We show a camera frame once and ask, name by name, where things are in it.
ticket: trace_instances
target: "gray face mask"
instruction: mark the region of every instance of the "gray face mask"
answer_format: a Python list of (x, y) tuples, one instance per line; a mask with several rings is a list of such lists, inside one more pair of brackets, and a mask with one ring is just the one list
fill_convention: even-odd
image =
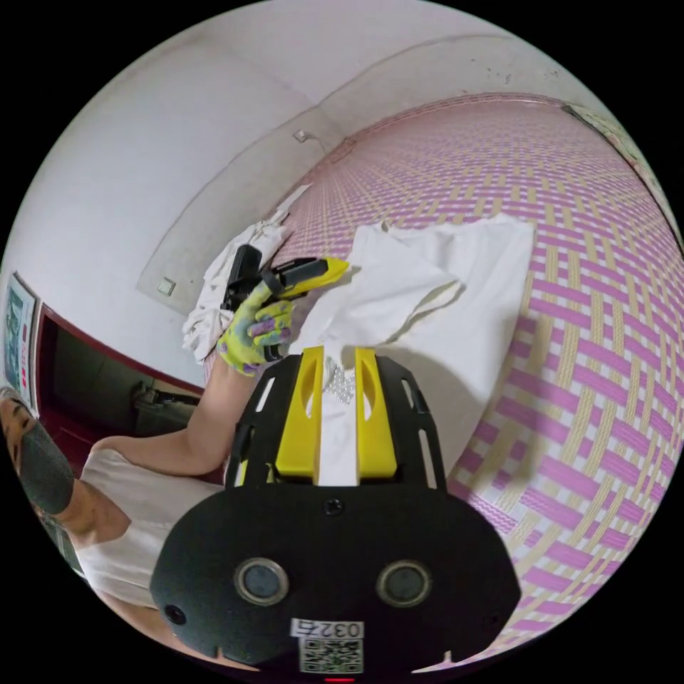
[(64, 512), (73, 493), (73, 470), (38, 422), (21, 438), (19, 480), (28, 499), (48, 515)]

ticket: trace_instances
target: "glove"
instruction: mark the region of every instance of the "glove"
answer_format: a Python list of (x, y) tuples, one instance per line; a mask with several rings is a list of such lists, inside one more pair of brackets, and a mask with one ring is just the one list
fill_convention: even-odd
[(266, 363), (266, 347), (290, 341), (292, 302), (283, 300), (264, 306), (271, 295), (268, 285), (260, 282), (217, 342), (219, 356), (242, 375), (253, 376)]

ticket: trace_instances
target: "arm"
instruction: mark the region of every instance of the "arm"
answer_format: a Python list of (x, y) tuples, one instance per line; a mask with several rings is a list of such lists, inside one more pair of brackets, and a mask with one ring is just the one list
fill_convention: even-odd
[(256, 668), (250, 668), (248, 665), (236, 663), (234, 660), (228, 660), (221, 657), (219, 652), (218, 658), (208, 658), (201, 653), (186, 646), (178, 637), (174, 635), (168, 623), (160, 615), (159, 611), (153, 608), (144, 608), (142, 606), (134, 606), (132, 603), (126, 603), (118, 598), (114, 598), (111, 594), (104, 591), (95, 591), (100, 600), (111, 608), (124, 622), (128, 622), (131, 627), (137, 629), (141, 634), (144, 634), (150, 639), (154, 639), (158, 643), (168, 648), (173, 648), (179, 653), (200, 660), (207, 660), (210, 663), (217, 663), (231, 668), (238, 668), (240, 670), (252, 670), (257, 672)]
[(93, 451), (114, 449), (134, 465), (166, 475), (205, 475), (225, 461), (255, 385), (217, 358), (185, 429), (158, 437), (107, 437)]

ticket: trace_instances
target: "wall outlet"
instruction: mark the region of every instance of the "wall outlet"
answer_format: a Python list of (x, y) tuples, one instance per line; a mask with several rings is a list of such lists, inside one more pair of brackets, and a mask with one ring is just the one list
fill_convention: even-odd
[(176, 287), (176, 283), (168, 278), (162, 278), (162, 281), (157, 285), (157, 290), (167, 297), (171, 297), (173, 289)]

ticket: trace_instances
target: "white cloth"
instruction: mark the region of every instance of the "white cloth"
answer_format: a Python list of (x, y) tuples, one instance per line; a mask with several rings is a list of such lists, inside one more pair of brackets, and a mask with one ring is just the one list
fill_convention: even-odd
[(130, 518), (119, 539), (76, 552), (85, 579), (93, 589), (121, 601), (154, 608), (150, 580), (171, 528), (223, 487), (141, 468), (112, 449), (91, 453), (81, 480), (99, 489)]
[(356, 346), (414, 375), (451, 471), (496, 385), (533, 243), (533, 227), (504, 214), (460, 226), (358, 228), (351, 280), (321, 296), (290, 347), (325, 347), (320, 485), (358, 484), (355, 401), (345, 405), (330, 390), (329, 370), (337, 365), (351, 378)]
[(233, 238), (204, 272), (204, 285), (197, 305), (183, 324), (183, 349), (189, 349), (198, 363), (204, 363), (219, 337), (225, 332), (233, 314), (221, 309), (233, 266), (235, 254), (243, 244), (250, 244), (261, 252), (261, 267), (273, 259), (288, 239), (291, 230), (281, 226), (292, 203), (310, 185), (302, 185), (285, 199), (267, 221), (259, 221)]

